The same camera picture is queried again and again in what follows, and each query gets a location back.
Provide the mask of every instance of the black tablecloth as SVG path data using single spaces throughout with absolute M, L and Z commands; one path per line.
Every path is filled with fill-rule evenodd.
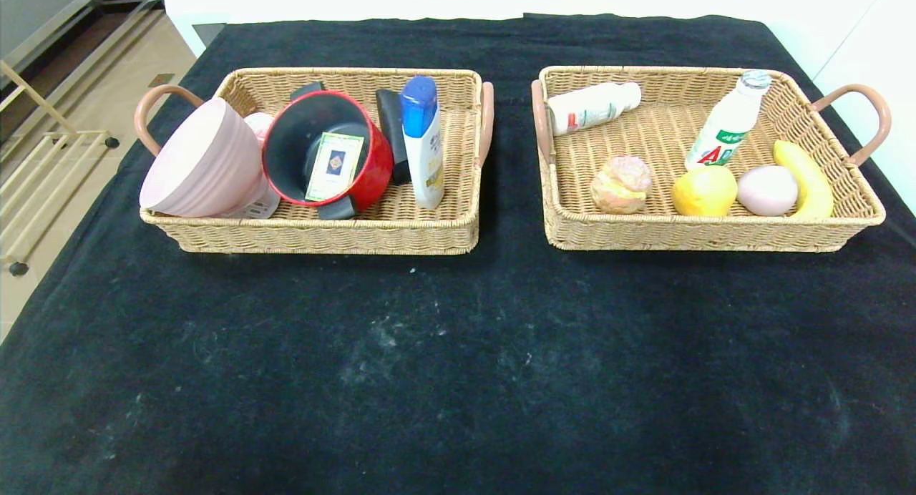
M 494 82 L 480 244 L 182 253 L 137 217 L 135 145 L 0 348 L 0 491 L 916 491 L 916 225 L 879 170 L 887 222 L 838 253 L 564 253 L 530 116 L 552 64 L 772 68 L 819 95 L 765 26 L 718 16 L 229 26 L 197 94 L 248 66 Z M 154 135 L 189 113 L 170 100 Z

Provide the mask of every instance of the banana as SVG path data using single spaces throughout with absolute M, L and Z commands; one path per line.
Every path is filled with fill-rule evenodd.
M 799 145 L 789 141 L 773 144 L 773 160 L 795 176 L 799 197 L 792 218 L 827 218 L 834 214 L 834 191 L 821 168 Z

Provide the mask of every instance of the white plastic bottle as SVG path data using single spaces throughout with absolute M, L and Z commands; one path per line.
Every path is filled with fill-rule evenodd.
M 563 136 L 573 130 L 610 121 L 637 107 L 641 100 L 642 90 L 635 82 L 606 82 L 557 94 L 547 100 L 553 120 L 553 135 Z
M 442 201 L 442 133 L 439 100 L 431 77 L 413 77 L 400 94 L 404 149 L 416 204 L 434 209 Z
M 770 82 L 772 78 L 763 70 L 744 72 L 735 89 L 709 113 L 700 135 L 693 141 L 684 159 L 684 168 L 693 170 L 704 165 L 722 166 L 729 162 L 747 132 L 753 129 Z

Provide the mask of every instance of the red mug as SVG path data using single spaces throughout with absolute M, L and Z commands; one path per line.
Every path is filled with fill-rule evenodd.
M 311 166 L 324 132 L 363 137 L 363 149 L 350 185 L 331 198 L 305 199 Z M 321 219 L 346 219 L 381 198 L 394 161 L 389 140 L 369 113 L 347 94 L 317 90 L 296 97 L 274 118 L 261 162 L 271 187 L 294 205 L 316 207 Z

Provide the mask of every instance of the pink basket handle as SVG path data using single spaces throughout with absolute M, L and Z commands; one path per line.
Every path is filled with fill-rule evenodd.
M 552 162 L 553 138 L 550 131 L 550 121 L 547 119 L 547 106 L 544 103 L 544 92 L 540 88 L 540 80 L 531 82 L 531 109 L 534 112 L 534 133 L 537 136 L 537 150 L 544 162 Z
M 484 82 L 483 90 L 480 93 L 481 110 L 481 127 L 480 127 L 480 149 L 477 152 L 477 168 L 484 167 L 484 161 L 487 160 L 487 154 L 490 153 L 490 144 L 493 142 L 493 82 Z
M 150 150 L 153 156 L 157 156 L 161 152 L 162 147 L 160 143 L 157 143 L 156 139 L 153 139 L 150 135 L 150 131 L 147 129 L 147 117 L 150 114 L 150 108 L 153 107 L 153 104 L 163 97 L 163 95 L 169 93 L 180 94 L 181 97 L 192 103 L 194 107 L 200 107 L 203 104 L 203 100 L 197 97 L 196 94 L 193 94 L 180 85 L 174 84 L 164 84 L 153 87 L 140 98 L 140 103 L 137 104 L 137 110 L 134 111 L 134 130 L 137 131 L 137 137 L 140 138 L 140 142 Z
M 858 152 L 852 154 L 847 159 L 848 165 L 861 166 L 862 163 L 868 159 L 868 156 L 874 152 L 874 149 L 877 149 L 877 147 L 884 142 L 887 134 L 890 133 L 890 107 L 887 106 L 884 97 L 881 97 L 877 91 L 867 85 L 848 84 L 838 88 L 837 91 L 833 91 L 833 93 L 828 94 L 826 97 L 822 97 L 820 100 L 815 101 L 811 104 L 811 110 L 820 112 L 824 110 L 825 107 L 829 106 L 829 104 L 834 103 L 837 98 L 850 92 L 863 94 L 864 97 L 868 98 L 868 101 L 871 102 L 872 106 L 874 106 L 874 110 L 877 111 L 877 133 L 868 141 L 867 145 L 863 146 L 861 150 L 858 150 Z

